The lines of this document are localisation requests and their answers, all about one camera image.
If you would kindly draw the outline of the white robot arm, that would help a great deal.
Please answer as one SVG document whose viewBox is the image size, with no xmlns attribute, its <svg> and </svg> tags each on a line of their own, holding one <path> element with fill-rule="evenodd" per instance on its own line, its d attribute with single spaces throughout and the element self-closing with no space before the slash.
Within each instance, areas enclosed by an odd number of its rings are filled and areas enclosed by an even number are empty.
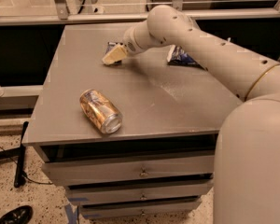
<svg viewBox="0 0 280 224">
<path fill-rule="evenodd" d="M 128 29 L 105 64 L 181 47 L 241 100 L 223 122 L 214 158 L 214 224 L 280 224 L 280 62 L 196 28 L 166 5 Z"/>
</svg>

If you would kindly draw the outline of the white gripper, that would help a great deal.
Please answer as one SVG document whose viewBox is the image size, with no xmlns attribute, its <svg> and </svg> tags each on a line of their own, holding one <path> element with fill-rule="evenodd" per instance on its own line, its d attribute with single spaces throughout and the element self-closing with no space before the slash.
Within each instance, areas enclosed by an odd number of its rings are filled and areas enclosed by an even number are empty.
<svg viewBox="0 0 280 224">
<path fill-rule="evenodd" d="M 127 57 L 127 55 L 136 55 L 146 51 L 145 48 L 141 47 L 136 39 L 136 31 L 138 26 L 135 25 L 130 27 L 123 36 L 123 45 L 120 43 L 109 44 L 107 47 L 106 54 L 102 59 L 105 65 L 111 65 L 117 63 Z"/>
</svg>

